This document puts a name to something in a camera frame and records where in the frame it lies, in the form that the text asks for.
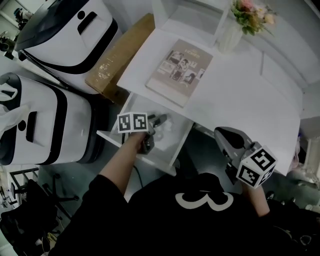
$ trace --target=floor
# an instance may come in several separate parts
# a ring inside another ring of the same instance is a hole
[[[111,130],[116,121],[120,108],[114,104],[109,104],[109,125],[108,131]],[[222,155],[216,141],[192,129],[185,142],[185,147],[192,159],[198,173],[212,173],[219,177],[220,183],[225,191],[240,194],[242,192],[241,184],[237,182],[233,185],[225,173],[227,159]],[[40,185],[48,183],[52,187],[52,178],[55,173],[60,174],[61,178],[56,183],[57,193],[60,197],[78,196],[78,201],[62,203],[63,207],[72,216],[82,203],[82,196],[88,190],[90,182],[101,171],[106,163],[112,158],[117,151],[117,147],[109,142],[105,142],[101,155],[98,159],[90,164],[63,163],[52,164],[40,167],[38,183]],[[152,166],[137,159],[135,166],[139,169],[142,183],[146,184],[160,178],[164,175]],[[275,191],[275,199],[278,201],[288,201],[295,197],[299,207],[304,208],[307,204],[316,205],[320,199],[319,191],[310,187],[297,186],[297,182],[280,174],[273,174],[271,178],[263,184],[265,192]],[[129,184],[125,193],[125,199],[130,197],[141,189],[137,172],[132,171]],[[66,227],[70,220],[60,213],[63,220],[61,224]]]

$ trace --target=book cover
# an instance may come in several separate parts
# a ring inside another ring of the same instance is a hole
[[[153,72],[146,87],[184,107],[212,58],[204,50],[179,39]]]

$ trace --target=flower vase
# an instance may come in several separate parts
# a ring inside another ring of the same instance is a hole
[[[222,54],[228,54],[238,45],[243,36],[242,26],[236,21],[232,21],[225,28],[220,40],[219,51]]]

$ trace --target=drawer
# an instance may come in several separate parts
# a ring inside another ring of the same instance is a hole
[[[130,94],[120,113],[126,112],[147,112],[148,115],[155,114],[157,116],[167,114],[167,120],[155,128],[154,148],[147,155],[138,154],[137,158],[175,176],[176,169],[173,164],[194,123],[188,118],[135,93]],[[122,135],[118,134],[117,122],[111,131],[98,130],[96,133],[117,147],[121,147]]]

